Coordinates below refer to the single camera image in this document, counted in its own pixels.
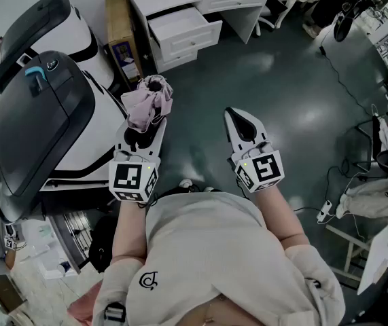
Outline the black backpack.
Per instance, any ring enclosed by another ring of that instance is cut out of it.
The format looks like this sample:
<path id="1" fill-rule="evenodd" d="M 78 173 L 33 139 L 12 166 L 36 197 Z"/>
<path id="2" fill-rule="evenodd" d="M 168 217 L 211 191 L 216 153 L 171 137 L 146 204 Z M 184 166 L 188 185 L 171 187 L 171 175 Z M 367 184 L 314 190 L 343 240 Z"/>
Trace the black backpack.
<path id="1" fill-rule="evenodd" d="M 112 216 L 104 216 L 99 219 L 91 231 L 91 245 L 89 260 L 98 273 L 103 273 L 112 260 L 113 239 L 116 232 L 117 219 Z"/>

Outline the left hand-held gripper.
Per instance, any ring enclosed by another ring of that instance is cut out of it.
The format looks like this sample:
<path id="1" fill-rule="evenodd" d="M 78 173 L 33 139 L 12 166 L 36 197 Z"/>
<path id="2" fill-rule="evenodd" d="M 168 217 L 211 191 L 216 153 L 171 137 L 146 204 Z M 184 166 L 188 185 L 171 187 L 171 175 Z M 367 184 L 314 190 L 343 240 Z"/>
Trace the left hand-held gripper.
<path id="1" fill-rule="evenodd" d="M 141 156 L 129 153 L 137 151 L 139 132 L 130 128 L 127 120 L 118 128 L 117 150 L 109 163 L 109 191 L 117 200 L 149 202 L 158 180 L 159 155 L 165 129 L 165 117 L 158 125 L 149 127 L 147 132 L 154 133 L 153 139 L 148 147 L 139 150 L 145 155 Z"/>

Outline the white drawer front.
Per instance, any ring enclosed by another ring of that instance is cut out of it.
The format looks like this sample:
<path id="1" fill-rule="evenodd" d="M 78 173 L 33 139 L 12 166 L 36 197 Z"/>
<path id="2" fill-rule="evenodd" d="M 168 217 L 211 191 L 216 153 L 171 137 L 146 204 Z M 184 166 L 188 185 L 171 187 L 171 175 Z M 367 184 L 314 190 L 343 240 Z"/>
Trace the white drawer front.
<path id="1" fill-rule="evenodd" d="M 261 7 L 266 0 L 201 0 L 194 3 L 196 9 L 203 15 L 248 7 Z"/>

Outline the person's beige sweatshirt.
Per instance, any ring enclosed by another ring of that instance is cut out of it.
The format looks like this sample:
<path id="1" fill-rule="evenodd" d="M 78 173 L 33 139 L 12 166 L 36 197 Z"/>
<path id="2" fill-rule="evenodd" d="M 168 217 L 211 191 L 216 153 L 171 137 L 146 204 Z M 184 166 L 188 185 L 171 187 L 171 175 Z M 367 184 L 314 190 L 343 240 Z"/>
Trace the person's beige sweatshirt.
<path id="1" fill-rule="evenodd" d="M 147 257 L 110 264 L 92 326 L 339 326 L 342 288 L 311 244 L 283 249 L 256 204 L 226 192 L 146 211 Z"/>

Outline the white work table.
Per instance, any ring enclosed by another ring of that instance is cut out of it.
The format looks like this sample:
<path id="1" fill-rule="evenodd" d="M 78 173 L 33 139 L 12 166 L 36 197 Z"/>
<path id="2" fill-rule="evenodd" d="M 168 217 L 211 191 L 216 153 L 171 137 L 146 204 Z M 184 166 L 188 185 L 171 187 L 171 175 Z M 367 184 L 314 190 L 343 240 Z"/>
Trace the white work table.
<path id="1" fill-rule="evenodd" d="M 387 269 L 388 225 L 372 239 L 357 294 L 361 295 L 371 285 L 377 284 Z"/>

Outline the black and white machine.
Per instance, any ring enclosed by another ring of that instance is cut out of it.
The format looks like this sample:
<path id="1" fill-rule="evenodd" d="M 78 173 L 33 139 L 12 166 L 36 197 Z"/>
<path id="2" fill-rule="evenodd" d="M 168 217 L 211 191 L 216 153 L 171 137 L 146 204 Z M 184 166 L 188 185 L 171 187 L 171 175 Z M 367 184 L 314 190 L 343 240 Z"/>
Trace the black and white machine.
<path id="1" fill-rule="evenodd" d="M 110 92 L 116 76 L 92 29 L 70 0 L 39 0 L 24 12 L 0 40 L 0 92 L 37 55 L 68 55 Z"/>

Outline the brown cardboard box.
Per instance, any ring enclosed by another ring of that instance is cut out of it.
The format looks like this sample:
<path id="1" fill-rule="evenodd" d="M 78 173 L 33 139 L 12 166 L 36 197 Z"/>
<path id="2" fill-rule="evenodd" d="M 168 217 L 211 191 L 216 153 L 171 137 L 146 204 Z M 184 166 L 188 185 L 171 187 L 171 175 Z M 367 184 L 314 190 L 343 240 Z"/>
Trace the brown cardboard box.
<path id="1" fill-rule="evenodd" d="M 143 78 L 140 58 L 130 20 L 128 0 L 105 0 L 109 51 L 126 85 L 136 90 Z"/>

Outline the person's right forearm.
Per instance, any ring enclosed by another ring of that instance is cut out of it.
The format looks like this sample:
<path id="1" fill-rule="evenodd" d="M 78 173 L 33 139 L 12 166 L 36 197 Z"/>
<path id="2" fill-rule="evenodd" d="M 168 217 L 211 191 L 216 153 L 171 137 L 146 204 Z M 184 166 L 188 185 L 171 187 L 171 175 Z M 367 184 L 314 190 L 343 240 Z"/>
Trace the person's right forearm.
<path id="1" fill-rule="evenodd" d="M 256 192 L 255 203 L 262 213 L 266 227 L 277 237 L 284 250 L 310 244 L 300 220 L 277 186 Z"/>

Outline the wooden stool frame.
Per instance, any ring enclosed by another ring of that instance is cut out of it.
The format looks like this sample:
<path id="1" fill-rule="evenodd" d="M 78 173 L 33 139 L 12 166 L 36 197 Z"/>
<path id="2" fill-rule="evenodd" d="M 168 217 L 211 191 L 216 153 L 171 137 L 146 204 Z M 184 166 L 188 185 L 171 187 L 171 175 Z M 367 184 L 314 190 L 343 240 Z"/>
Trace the wooden stool frame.
<path id="1" fill-rule="evenodd" d="M 347 278 L 351 279 L 355 282 L 360 283 L 362 280 L 362 276 L 355 275 L 350 272 L 351 267 L 357 268 L 361 270 L 362 272 L 364 271 L 365 267 L 361 266 L 353 261 L 355 258 L 364 258 L 364 256 L 361 256 L 364 251 L 367 253 L 370 250 L 370 244 L 372 242 L 372 239 L 367 239 L 367 240 L 361 240 L 358 238 L 355 238 L 351 236 L 350 234 L 347 234 L 346 232 L 343 232 L 342 230 L 339 230 L 338 228 L 335 228 L 332 225 L 326 225 L 325 226 L 326 230 L 329 232 L 341 237 L 342 239 L 345 239 L 348 242 L 348 247 L 347 247 L 347 253 L 346 253 L 346 259 L 345 259 L 345 264 L 343 269 L 335 268 L 331 266 L 331 270 L 333 273 Z"/>

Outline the white power strip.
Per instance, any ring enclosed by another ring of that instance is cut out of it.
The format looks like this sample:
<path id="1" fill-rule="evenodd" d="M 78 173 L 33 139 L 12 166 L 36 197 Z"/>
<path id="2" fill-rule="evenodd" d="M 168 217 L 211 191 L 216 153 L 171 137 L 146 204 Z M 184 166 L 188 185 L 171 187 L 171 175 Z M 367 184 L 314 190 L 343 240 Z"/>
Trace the white power strip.
<path id="1" fill-rule="evenodd" d="M 317 214 L 318 223 L 323 223 L 324 220 L 330 216 L 329 212 L 331 207 L 332 207 L 332 203 L 329 200 L 326 200 Z"/>

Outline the person's left forearm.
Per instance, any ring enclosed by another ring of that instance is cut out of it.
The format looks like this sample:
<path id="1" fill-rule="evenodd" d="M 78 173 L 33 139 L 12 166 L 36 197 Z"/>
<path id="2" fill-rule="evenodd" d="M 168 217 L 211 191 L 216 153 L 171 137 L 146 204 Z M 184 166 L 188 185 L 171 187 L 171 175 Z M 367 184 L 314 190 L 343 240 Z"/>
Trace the person's left forearm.
<path id="1" fill-rule="evenodd" d="M 145 209 L 137 203 L 121 202 L 113 238 L 111 264 L 128 258 L 145 261 L 147 257 L 145 218 Z"/>

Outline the black round frame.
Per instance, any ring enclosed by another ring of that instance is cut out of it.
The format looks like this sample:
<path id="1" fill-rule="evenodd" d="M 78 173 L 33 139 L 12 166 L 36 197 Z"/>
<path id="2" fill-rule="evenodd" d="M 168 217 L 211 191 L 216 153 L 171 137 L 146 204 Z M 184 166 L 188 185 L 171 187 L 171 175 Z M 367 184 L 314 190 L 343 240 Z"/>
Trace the black round frame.
<path id="1" fill-rule="evenodd" d="M 349 0 L 342 4 L 341 11 L 334 25 L 334 39 L 342 42 L 346 39 L 355 19 L 363 12 L 364 0 Z"/>

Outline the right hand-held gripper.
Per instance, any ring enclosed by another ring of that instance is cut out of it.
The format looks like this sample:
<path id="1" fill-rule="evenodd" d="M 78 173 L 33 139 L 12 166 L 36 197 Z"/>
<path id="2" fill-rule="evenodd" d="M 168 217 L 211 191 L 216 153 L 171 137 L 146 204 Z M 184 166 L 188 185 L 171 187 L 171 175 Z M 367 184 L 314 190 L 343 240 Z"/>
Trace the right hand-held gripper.
<path id="1" fill-rule="evenodd" d="M 238 180 L 248 192 L 272 187 L 284 178 L 278 150 L 274 150 L 263 123 L 247 111 L 224 110 L 224 123 L 232 155 L 228 159 Z"/>

